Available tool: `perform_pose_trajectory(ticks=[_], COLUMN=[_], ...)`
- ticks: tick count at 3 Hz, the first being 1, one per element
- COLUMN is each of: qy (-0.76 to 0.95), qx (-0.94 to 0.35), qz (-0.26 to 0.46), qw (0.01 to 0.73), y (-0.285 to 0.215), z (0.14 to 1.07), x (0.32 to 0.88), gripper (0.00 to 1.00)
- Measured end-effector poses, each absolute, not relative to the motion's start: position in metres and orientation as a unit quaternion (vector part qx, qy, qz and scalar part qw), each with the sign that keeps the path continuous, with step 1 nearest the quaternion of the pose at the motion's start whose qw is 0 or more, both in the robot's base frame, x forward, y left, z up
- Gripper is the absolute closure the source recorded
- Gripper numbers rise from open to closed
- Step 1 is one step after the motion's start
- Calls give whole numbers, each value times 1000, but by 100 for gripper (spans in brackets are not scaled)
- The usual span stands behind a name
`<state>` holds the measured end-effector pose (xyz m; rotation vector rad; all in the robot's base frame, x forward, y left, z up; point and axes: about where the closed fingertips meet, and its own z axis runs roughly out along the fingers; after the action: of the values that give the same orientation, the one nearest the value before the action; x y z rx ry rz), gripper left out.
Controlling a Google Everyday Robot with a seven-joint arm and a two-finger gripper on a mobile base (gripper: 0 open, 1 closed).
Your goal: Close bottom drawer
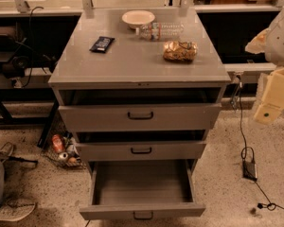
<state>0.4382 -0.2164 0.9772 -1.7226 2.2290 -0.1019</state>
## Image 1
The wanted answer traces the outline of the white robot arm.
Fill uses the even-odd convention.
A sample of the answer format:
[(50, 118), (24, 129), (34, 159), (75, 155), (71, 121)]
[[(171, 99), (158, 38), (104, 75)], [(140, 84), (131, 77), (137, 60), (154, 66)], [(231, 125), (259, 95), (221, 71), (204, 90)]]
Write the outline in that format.
[(252, 54), (263, 53), (265, 59), (276, 66), (269, 75), (258, 81), (257, 106), (253, 116), (261, 124), (275, 121), (284, 110), (284, 7), (269, 27), (262, 30), (245, 46)]

